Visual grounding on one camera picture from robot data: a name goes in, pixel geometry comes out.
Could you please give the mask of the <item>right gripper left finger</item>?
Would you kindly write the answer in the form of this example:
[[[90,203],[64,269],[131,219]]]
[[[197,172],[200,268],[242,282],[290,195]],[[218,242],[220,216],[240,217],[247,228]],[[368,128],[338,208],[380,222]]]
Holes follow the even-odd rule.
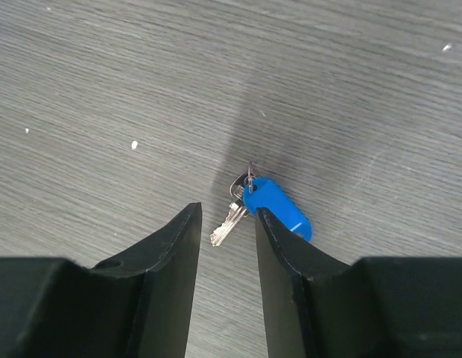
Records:
[[[91,268],[0,257],[0,357],[183,357],[202,207]]]

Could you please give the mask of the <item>blue tagged key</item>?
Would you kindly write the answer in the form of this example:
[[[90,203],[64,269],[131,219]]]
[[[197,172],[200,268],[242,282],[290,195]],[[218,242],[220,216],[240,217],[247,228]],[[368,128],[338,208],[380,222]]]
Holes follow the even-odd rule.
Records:
[[[212,246],[221,245],[243,218],[254,216],[260,208],[270,210],[292,233],[311,241],[310,220],[275,181],[257,175],[251,165],[231,183],[229,192],[232,200],[227,217],[211,233]]]

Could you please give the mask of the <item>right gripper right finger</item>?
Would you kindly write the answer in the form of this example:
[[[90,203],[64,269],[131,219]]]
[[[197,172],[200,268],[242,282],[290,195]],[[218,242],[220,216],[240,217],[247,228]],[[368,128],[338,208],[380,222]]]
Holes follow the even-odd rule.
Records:
[[[462,257],[347,265],[266,209],[256,248],[270,357],[462,357]]]

